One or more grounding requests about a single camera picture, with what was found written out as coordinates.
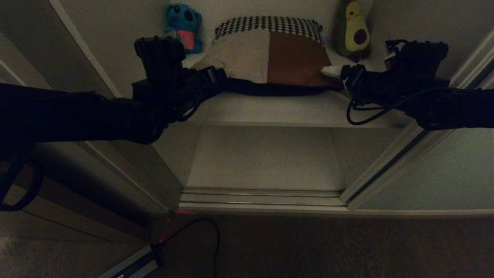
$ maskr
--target cabinet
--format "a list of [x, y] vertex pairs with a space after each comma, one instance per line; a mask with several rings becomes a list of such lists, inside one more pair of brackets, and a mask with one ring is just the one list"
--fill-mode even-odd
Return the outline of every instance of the cabinet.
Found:
[[[99, 82], [104, 82], [113, 96], [130, 97], [130, 83], [145, 78], [133, 41], [162, 33], [165, 19], [160, 10], [166, 3], [49, 2], [98, 73]], [[303, 5], [288, 0], [187, 3], [203, 14], [207, 51], [215, 26], [234, 16], [254, 14], [316, 19], [324, 26], [323, 35], [329, 41], [337, 1]], [[474, 80], [488, 76], [485, 70], [492, 60], [494, 40], [490, 32], [494, 21], [483, 11], [491, 3], [361, 3], [372, 34], [372, 54], [362, 61], [369, 70], [384, 70], [381, 50], [385, 40], [403, 38], [448, 43], [450, 52], [438, 76], [451, 79], [452, 87], [477, 86]], [[330, 48], [328, 55], [333, 65], [353, 64]], [[200, 58], [201, 54], [190, 55], [184, 66]], [[167, 175], [172, 174], [181, 188], [180, 197], [167, 199], [164, 205], [195, 211], [377, 214], [373, 209], [379, 206], [372, 206], [373, 202], [363, 205], [390, 186], [384, 174], [404, 174], [450, 133], [427, 134], [398, 111], [354, 127], [345, 117], [348, 101], [345, 93], [337, 92], [303, 97], [225, 92], [208, 100], [188, 122], [171, 125], [153, 144], [155, 155], [170, 170]], [[355, 119], [372, 113], [355, 114]], [[125, 149], [117, 148], [116, 152], [125, 157]], [[149, 186], [166, 190], [171, 185]]]

